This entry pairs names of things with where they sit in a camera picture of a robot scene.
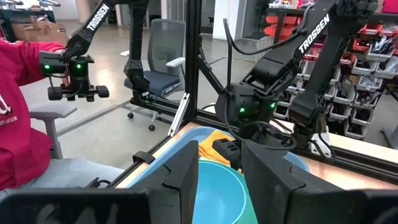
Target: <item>pink hoodie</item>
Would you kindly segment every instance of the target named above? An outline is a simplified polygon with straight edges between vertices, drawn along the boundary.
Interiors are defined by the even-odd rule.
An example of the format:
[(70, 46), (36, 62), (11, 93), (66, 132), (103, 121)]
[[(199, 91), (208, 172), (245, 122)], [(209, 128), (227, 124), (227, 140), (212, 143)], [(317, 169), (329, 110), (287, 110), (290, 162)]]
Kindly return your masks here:
[(41, 50), (61, 49), (56, 42), (0, 40), (0, 190), (26, 184), (49, 165), (51, 140), (30, 127), (19, 87), (44, 78), (39, 67)]

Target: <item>chair wheel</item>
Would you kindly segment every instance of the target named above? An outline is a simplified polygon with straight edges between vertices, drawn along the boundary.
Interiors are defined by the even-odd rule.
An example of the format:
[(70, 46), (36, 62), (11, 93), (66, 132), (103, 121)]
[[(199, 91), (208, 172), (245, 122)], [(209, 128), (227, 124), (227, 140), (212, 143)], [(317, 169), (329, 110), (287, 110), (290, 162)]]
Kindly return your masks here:
[(149, 131), (155, 131), (155, 126), (153, 124), (149, 125), (148, 129)]

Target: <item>person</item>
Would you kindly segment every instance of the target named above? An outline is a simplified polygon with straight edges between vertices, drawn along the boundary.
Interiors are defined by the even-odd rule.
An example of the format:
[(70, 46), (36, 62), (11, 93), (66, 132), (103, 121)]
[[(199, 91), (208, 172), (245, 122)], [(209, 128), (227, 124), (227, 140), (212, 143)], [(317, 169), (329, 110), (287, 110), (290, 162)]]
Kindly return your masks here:
[(19, 89), (45, 78), (39, 65), (41, 50), (56, 52), (63, 46), (0, 40), (0, 201), (17, 189), (86, 187), (96, 177), (112, 181), (123, 172), (84, 159), (51, 159), (51, 140), (31, 128)]

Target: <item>wooden table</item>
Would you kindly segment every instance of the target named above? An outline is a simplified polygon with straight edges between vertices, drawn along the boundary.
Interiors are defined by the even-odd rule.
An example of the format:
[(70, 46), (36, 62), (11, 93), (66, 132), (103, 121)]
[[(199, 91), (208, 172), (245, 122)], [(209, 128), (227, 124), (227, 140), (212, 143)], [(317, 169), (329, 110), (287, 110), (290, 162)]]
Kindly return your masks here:
[[(281, 121), (288, 128), (292, 129), (293, 124)], [(174, 142), (192, 128), (199, 127), (195, 123), (188, 123), (181, 129), (174, 137), (169, 139), (161, 148), (159, 148), (153, 156), (158, 158), (162, 155)], [(369, 156), (377, 157), (387, 161), (398, 163), (398, 151), (386, 147), (378, 146), (375, 144), (350, 139), (336, 134), (330, 134), (330, 143), (332, 146), (347, 149), (353, 152), (367, 154)], [(314, 161), (306, 157), (302, 157), (308, 164), (310, 172), (326, 181), (329, 181), (342, 189), (398, 189), (398, 185), (383, 182), (381, 180), (373, 179), (365, 175), (357, 174), (348, 170), (334, 167), (322, 162)], [(148, 167), (148, 164), (141, 164), (129, 176), (127, 176), (116, 188), (125, 188), (128, 186), (142, 171)]]

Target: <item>cardboard box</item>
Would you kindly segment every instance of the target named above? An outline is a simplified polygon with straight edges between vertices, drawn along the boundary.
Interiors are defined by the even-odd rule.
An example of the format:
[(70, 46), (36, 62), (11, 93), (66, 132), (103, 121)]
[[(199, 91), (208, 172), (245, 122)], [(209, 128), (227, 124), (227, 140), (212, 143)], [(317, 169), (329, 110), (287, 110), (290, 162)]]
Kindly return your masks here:
[(63, 24), (49, 22), (47, 24), (47, 35), (50, 35), (53, 41), (57, 41), (64, 46), (68, 43), (67, 30)]
[(49, 20), (45, 16), (31, 16), (30, 23), (33, 28), (42, 29), (42, 34), (45, 34), (46, 25), (49, 23)]
[(19, 40), (29, 41), (29, 34), (26, 32), (27, 29), (33, 28), (30, 24), (13, 24), (12, 29), (14, 30), (15, 37)]
[(13, 24), (12, 27), (19, 40), (23, 41), (56, 41), (66, 46), (67, 30), (63, 24), (49, 22), (46, 17), (31, 17), (31, 24)]

